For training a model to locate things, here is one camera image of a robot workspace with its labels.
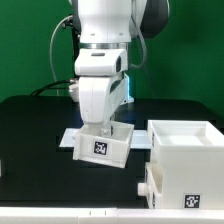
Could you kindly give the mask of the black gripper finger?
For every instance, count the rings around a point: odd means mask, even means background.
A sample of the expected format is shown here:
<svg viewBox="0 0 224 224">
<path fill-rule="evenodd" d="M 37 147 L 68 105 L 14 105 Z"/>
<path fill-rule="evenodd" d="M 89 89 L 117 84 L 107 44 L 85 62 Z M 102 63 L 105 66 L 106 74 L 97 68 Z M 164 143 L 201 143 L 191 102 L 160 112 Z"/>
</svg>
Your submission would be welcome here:
<svg viewBox="0 0 224 224">
<path fill-rule="evenodd" d="M 112 126 L 105 125 L 101 128 L 101 135 L 102 136 L 111 136 L 112 135 Z"/>
</svg>

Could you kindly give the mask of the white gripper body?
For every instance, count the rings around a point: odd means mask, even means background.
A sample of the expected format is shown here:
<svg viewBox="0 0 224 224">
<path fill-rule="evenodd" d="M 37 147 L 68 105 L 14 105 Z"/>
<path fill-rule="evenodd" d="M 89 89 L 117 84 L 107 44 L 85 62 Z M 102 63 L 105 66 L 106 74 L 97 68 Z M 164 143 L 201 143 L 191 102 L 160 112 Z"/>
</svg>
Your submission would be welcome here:
<svg viewBox="0 0 224 224">
<path fill-rule="evenodd" d="M 123 73 L 108 77 L 79 79 L 81 118 L 87 125 L 104 126 L 125 99 Z"/>
</svg>

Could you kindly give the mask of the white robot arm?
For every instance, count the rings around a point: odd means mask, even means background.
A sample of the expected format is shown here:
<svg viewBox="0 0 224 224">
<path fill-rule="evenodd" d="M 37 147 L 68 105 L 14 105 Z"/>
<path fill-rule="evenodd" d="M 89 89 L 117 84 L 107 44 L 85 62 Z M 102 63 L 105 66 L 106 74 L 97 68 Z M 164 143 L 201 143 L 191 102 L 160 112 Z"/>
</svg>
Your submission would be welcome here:
<svg viewBox="0 0 224 224">
<path fill-rule="evenodd" d="M 82 44 L 74 68 L 79 76 L 81 117 L 103 136 L 113 133 L 111 117 L 125 98 L 124 72 L 132 39 L 145 41 L 168 23 L 169 0 L 68 0 Z"/>
</svg>

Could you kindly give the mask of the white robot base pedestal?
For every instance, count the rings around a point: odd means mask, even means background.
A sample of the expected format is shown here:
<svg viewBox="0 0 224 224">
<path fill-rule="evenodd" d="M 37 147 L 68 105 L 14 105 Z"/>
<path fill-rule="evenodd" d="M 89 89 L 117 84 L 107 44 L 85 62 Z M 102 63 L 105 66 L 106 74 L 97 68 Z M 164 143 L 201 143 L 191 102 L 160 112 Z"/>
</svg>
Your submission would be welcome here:
<svg viewBox="0 0 224 224">
<path fill-rule="evenodd" d="M 125 74 L 125 99 L 123 104 L 133 103 L 134 98 L 130 95 L 130 79 L 129 76 Z"/>
</svg>

